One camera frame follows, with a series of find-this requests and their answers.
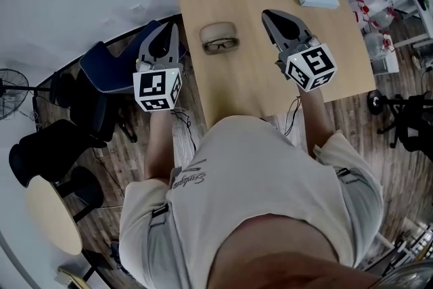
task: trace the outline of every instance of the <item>round table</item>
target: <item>round table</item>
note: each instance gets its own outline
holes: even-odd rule
[[[34,177],[26,189],[29,215],[58,248],[71,255],[83,249],[80,233],[62,197],[41,176]]]
[[[72,216],[63,198],[74,193],[86,204]],[[76,223],[104,203],[104,193],[95,175],[83,166],[72,170],[69,181],[54,186],[41,176],[33,177],[26,189],[29,215],[41,231],[61,250],[80,254],[83,242]]]

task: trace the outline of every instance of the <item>cable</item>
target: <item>cable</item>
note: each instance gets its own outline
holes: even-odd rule
[[[370,22],[368,22],[368,27],[369,27],[369,29],[370,29],[370,32],[373,32],[373,29],[372,29],[372,27],[371,27]]]
[[[36,120],[39,119],[39,115],[38,113],[33,110],[30,114],[25,114],[23,111],[21,110],[16,110],[16,112],[22,114],[23,116],[29,118],[36,126],[36,130],[39,131],[39,129],[42,127],[41,123],[38,123]]]
[[[184,113],[188,112],[188,110],[186,108],[173,108],[173,111],[175,111],[175,112],[184,112]]]
[[[82,198],[80,198],[78,195],[76,195],[75,193],[72,193],[73,196],[75,196],[77,199],[81,200],[82,203],[86,204],[87,206],[89,204],[87,204],[86,201],[84,201]],[[99,207],[99,208],[94,208],[95,210],[105,210],[105,209],[109,209],[109,208],[120,208],[123,207],[123,205],[119,205],[119,206],[103,206],[103,207]]]
[[[101,160],[101,158],[98,158],[98,157],[96,156],[95,148],[92,148],[92,151],[93,151],[93,155],[94,155],[95,159],[96,159],[97,161],[99,161],[100,165],[102,165],[103,168],[107,171],[107,174],[111,177],[111,180],[112,180],[112,181],[113,181],[113,182],[114,182],[114,183],[119,187],[119,189],[120,189],[120,191],[122,192],[122,195],[123,195],[123,197],[124,197],[124,191],[123,191],[122,187],[120,186],[119,182],[117,182],[117,180],[114,179],[114,177],[113,177],[112,174],[109,172],[109,170],[107,169],[106,165],[105,165],[104,162]]]
[[[297,102],[297,104],[296,104],[295,111],[293,112],[292,124],[290,125],[289,130],[286,131],[286,129],[287,129],[287,119],[289,118],[290,110],[292,109],[292,106],[293,106],[293,104],[295,102]],[[294,101],[292,101],[292,103],[290,104],[289,110],[287,111],[286,125],[284,126],[284,131],[285,131],[284,132],[284,136],[288,136],[290,134],[290,131],[292,131],[293,124],[294,124],[294,121],[295,121],[296,112],[298,111],[299,107],[300,107],[300,96],[297,96],[296,99]]]
[[[189,120],[189,116],[184,113],[184,112],[180,112],[180,111],[174,111],[171,110],[171,114],[174,114],[178,119],[180,119],[186,126],[187,129],[189,131],[189,138],[191,139],[192,142],[192,146],[194,147],[194,154],[197,152],[197,147],[196,144],[194,143],[194,140],[192,139],[192,134],[191,134],[191,121]],[[184,120],[182,117],[180,117],[178,114],[183,114],[184,116],[186,116],[186,120]]]

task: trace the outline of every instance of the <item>electric fan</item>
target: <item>electric fan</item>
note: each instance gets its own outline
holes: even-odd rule
[[[50,88],[29,87],[27,78],[16,70],[0,69],[0,120],[13,114],[26,99],[29,91],[48,91],[49,101],[67,108],[72,100],[74,77],[71,74],[55,72]]]

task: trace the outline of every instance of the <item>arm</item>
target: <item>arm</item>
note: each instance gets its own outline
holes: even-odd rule
[[[170,111],[152,112],[144,179],[159,179],[168,185],[171,170],[175,167],[172,127]]]
[[[306,146],[309,155],[314,158],[314,146],[322,147],[326,141],[334,134],[334,127],[326,112],[322,92],[319,88],[304,92],[299,88],[300,101],[304,111]]]

